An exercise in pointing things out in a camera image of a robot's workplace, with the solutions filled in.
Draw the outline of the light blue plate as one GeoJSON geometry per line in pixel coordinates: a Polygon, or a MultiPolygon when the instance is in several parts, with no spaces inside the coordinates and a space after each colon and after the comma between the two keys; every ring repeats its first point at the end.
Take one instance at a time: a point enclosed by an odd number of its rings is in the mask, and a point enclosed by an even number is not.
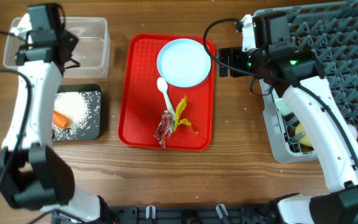
{"type": "Polygon", "coordinates": [[[157,70],[167,83],[189,88],[206,79],[211,71],[211,59],[201,43],[192,39],[175,39],[158,53],[157,70]]]}

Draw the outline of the orange carrot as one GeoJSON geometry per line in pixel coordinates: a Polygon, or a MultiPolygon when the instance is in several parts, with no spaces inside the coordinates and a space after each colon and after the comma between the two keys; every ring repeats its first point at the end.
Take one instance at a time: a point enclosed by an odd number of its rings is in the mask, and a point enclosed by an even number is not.
{"type": "Polygon", "coordinates": [[[52,121],[60,129],[67,129],[70,127],[70,120],[59,112],[53,112],[52,121]]]}

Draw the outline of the white plastic spoon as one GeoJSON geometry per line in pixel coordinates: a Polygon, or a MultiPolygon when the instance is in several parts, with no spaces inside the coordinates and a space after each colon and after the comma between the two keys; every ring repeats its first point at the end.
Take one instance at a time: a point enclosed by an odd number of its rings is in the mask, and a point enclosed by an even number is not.
{"type": "Polygon", "coordinates": [[[172,119],[176,120],[175,110],[173,109],[173,106],[171,104],[171,101],[170,101],[168,93],[167,93],[168,84],[167,84],[167,82],[165,81],[164,78],[159,77],[157,79],[157,88],[163,94],[165,104],[166,104],[166,107],[167,107],[167,111],[171,114],[172,119]]]}

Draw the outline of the yellow cup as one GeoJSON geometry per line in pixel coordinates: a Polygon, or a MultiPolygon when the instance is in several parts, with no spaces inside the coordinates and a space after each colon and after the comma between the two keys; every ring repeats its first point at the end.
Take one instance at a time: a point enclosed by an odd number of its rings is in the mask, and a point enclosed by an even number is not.
{"type": "Polygon", "coordinates": [[[313,146],[310,139],[306,135],[306,131],[301,123],[295,129],[295,135],[293,137],[293,140],[297,141],[298,143],[304,146],[308,146],[308,147],[313,146]]]}

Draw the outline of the red candy wrapper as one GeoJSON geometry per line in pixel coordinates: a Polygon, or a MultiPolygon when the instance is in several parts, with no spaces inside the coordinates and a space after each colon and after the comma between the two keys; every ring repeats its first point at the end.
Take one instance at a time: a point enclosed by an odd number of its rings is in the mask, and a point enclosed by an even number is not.
{"type": "Polygon", "coordinates": [[[173,133],[175,120],[169,111],[164,111],[162,118],[158,124],[157,130],[154,133],[154,139],[162,148],[166,147],[166,143],[173,133]]]}

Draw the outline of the green bowl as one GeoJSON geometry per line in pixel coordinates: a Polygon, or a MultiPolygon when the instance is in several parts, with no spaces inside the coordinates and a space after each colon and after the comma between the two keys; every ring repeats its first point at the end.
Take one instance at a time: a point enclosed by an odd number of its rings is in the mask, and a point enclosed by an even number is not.
{"type": "Polygon", "coordinates": [[[284,102],[283,98],[274,98],[274,103],[283,116],[293,113],[293,110],[284,102]]]}

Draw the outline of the pink cup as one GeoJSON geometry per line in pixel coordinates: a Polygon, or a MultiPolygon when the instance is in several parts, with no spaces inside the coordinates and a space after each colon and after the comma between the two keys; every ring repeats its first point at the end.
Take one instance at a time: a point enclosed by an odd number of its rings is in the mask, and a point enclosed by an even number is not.
{"type": "Polygon", "coordinates": [[[354,139],[358,139],[358,131],[357,131],[356,127],[351,124],[348,124],[347,126],[348,126],[349,130],[351,131],[354,139]]]}

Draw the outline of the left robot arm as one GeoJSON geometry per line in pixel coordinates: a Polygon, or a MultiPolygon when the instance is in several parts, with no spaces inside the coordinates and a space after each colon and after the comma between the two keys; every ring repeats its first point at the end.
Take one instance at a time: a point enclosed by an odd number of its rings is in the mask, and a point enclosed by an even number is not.
{"type": "Polygon", "coordinates": [[[14,209],[56,213],[77,223],[118,223],[99,195],[75,185],[70,166],[53,150],[55,96],[78,38],[65,28],[61,5],[27,9],[31,28],[16,56],[16,105],[0,151],[0,195],[14,209]]]}

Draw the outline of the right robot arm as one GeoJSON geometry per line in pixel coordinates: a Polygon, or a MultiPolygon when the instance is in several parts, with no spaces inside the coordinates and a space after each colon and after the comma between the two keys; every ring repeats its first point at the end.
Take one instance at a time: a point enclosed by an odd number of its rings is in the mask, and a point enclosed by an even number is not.
{"type": "Polygon", "coordinates": [[[327,194],[292,194],[270,203],[270,223],[358,223],[358,142],[339,111],[323,64],[310,50],[299,51],[284,12],[255,16],[255,46],[231,71],[271,85],[305,130],[323,170],[327,194]]]}

